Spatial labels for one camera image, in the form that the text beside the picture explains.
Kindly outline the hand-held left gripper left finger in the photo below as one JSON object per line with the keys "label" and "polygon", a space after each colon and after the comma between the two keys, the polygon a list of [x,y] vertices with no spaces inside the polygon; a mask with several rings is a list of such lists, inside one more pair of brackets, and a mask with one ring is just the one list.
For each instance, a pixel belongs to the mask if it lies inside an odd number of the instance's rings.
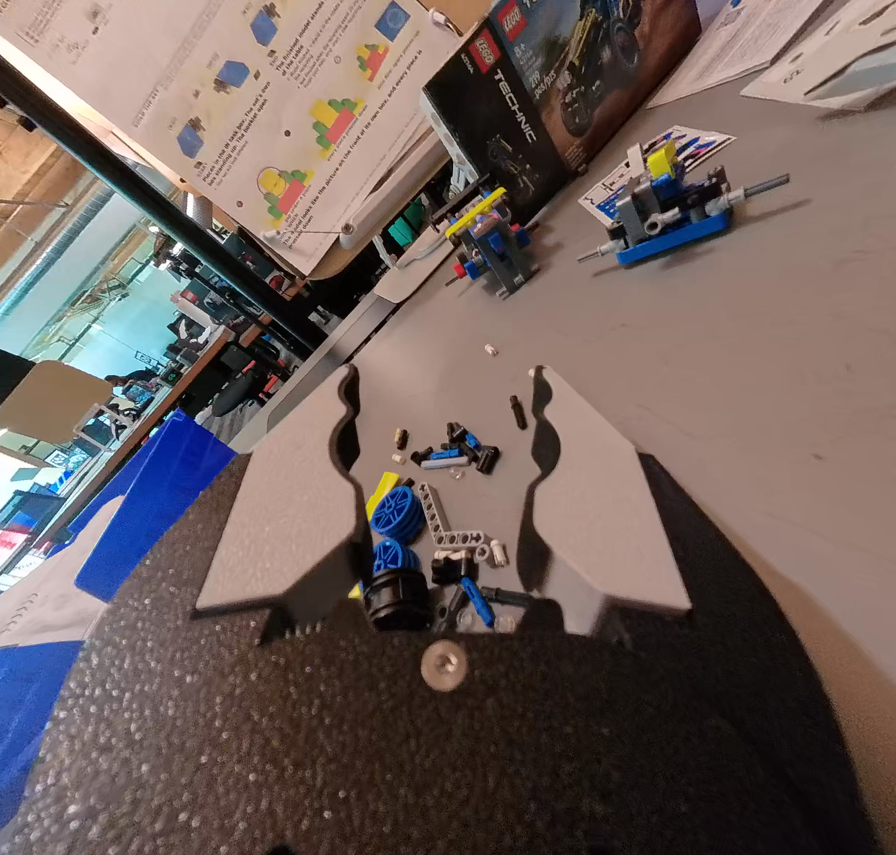
{"label": "hand-held left gripper left finger", "polygon": [[345,364],[252,449],[195,603],[196,617],[267,610],[297,630],[326,619],[373,575],[356,420]]}

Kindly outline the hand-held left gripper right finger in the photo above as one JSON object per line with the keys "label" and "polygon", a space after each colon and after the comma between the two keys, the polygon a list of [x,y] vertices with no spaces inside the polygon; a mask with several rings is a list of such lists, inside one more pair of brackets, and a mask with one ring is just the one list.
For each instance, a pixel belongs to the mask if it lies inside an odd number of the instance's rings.
{"label": "hand-held left gripper right finger", "polygon": [[592,635],[633,608],[692,608],[636,447],[555,370],[532,380],[532,461],[517,544],[524,592],[564,631]]}

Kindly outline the blue grey lego axle assembly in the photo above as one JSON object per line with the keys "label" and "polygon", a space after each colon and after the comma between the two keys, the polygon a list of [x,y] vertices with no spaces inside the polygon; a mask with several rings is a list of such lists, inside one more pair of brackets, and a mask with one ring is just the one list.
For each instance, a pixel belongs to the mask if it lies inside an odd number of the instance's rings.
{"label": "blue grey lego axle assembly", "polygon": [[723,165],[702,177],[689,173],[678,163],[675,177],[654,180],[645,170],[630,180],[607,227],[608,240],[578,256],[577,264],[612,256],[620,266],[632,266],[666,256],[726,232],[739,204],[790,183],[790,174],[783,174],[734,188]]}

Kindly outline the yellow lego panel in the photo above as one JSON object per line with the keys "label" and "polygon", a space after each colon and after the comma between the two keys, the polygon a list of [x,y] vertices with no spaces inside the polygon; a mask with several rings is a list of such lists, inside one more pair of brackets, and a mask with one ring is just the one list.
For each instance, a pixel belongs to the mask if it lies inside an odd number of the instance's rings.
{"label": "yellow lego panel", "polygon": [[375,490],[367,498],[367,501],[365,503],[365,513],[368,521],[373,517],[378,504],[384,499],[386,495],[391,493],[391,491],[393,491],[398,486],[399,480],[400,476],[396,472],[387,471],[383,473]]}

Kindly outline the blue lego wheel rim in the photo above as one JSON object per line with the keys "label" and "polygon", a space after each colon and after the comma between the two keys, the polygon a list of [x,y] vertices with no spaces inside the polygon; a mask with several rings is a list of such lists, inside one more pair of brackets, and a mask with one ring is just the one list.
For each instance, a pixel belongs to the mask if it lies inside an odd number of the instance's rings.
{"label": "blue lego wheel rim", "polygon": [[386,494],[369,520],[373,533],[402,545],[416,540],[426,523],[420,497],[407,486],[398,486]]}
{"label": "blue lego wheel rim", "polygon": [[411,547],[394,539],[383,539],[374,547],[373,577],[396,569],[420,572],[420,558]]}

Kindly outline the black lego wheel rim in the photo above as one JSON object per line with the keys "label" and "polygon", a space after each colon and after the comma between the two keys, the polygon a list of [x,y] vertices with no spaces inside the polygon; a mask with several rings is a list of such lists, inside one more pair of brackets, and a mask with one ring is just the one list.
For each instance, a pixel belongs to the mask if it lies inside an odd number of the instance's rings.
{"label": "black lego wheel rim", "polygon": [[379,632],[419,632],[433,623],[433,607],[423,572],[393,568],[373,576],[362,593],[364,611]]}

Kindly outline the grey angled lego beam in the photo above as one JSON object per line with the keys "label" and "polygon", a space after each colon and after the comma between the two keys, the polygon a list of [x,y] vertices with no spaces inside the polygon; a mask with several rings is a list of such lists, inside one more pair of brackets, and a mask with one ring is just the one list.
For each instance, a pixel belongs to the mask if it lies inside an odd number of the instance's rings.
{"label": "grey angled lego beam", "polygon": [[442,502],[435,488],[426,482],[418,486],[425,522],[436,549],[474,549],[488,543],[486,534],[478,530],[458,530],[450,527]]}

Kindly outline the dark grey lego chassis assembly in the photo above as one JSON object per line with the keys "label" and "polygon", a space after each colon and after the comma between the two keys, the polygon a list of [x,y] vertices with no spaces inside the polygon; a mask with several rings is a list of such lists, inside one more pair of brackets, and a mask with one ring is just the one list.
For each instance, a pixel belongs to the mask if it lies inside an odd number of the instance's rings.
{"label": "dark grey lego chassis assembly", "polygon": [[461,252],[446,286],[483,280],[484,288],[504,301],[540,270],[530,253],[529,231],[513,221],[504,187],[487,190],[483,181],[470,185],[436,210],[430,225]]}

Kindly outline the lego set cardboard box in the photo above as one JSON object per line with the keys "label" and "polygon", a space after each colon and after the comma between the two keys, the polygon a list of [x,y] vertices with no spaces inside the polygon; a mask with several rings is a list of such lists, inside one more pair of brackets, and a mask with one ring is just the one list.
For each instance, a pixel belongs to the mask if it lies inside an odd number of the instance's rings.
{"label": "lego set cardboard box", "polygon": [[537,213],[613,138],[700,36],[696,0],[495,0],[424,86],[511,217]]}

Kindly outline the open lego instruction booklet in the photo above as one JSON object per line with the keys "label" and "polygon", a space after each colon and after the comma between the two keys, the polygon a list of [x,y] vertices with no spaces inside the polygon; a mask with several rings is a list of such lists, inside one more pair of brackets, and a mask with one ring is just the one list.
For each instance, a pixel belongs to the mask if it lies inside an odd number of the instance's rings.
{"label": "open lego instruction booklet", "polygon": [[850,0],[741,92],[863,110],[895,87],[895,0]]}

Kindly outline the black office chair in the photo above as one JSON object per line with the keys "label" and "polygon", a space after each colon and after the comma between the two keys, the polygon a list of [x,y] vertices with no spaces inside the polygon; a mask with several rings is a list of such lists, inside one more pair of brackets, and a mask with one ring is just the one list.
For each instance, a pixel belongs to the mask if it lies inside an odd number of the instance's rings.
{"label": "black office chair", "polygon": [[232,413],[247,401],[263,405],[271,380],[281,381],[284,366],[278,361],[256,358],[242,368],[214,396],[210,414],[218,419]]}

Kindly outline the white display stand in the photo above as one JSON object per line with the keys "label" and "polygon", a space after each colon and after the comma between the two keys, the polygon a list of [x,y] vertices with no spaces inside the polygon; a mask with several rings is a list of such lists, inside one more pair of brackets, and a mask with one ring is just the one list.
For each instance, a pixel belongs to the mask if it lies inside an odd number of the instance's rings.
{"label": "white display stand", "polygon": [[454,139],[441,127],[432,128],[427,123],[422,124],[372,192],[342,222],[339,242],[328,250],[323,261],[330,277],[349,267],[358,254],[372,243],[374,237],[448,162],[465,179],[473,178],[474,168]]}

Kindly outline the black metal pole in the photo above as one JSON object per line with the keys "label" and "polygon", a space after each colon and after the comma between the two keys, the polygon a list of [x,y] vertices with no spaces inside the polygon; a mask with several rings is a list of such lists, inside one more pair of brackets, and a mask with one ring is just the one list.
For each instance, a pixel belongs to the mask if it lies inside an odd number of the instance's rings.
{"label": "black metal pole", "polygon": [[165,234],[209,267],[231,289],[253,303],[271,320],[269,334],[300,357],[324,344],[326,334],[308,311],[287,301],[256,276],[211,234],[190,219],[173,201],[110,151],[92,133],[42,92],[7,59],[1,59],[1,95],[51,140],[83,164],[119,196],[155,222]]}

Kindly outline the printed instruction poster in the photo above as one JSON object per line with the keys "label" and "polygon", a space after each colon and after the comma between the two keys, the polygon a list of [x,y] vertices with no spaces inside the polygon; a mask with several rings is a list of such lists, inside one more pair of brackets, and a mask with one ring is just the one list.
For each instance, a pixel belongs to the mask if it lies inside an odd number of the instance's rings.
{"label": "printed instruction poster", "polygon": [[418,0],[2,0],[2,38],[308,274],[422,131]]}

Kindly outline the white printed leaflet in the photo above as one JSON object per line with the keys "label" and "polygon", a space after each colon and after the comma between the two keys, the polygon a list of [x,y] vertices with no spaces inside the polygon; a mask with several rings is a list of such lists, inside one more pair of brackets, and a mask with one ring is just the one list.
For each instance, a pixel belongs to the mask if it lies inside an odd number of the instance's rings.
{"label": "white printed leaflet", "polygon": [[651,109],[768,67],[826,0],[727,0]]}

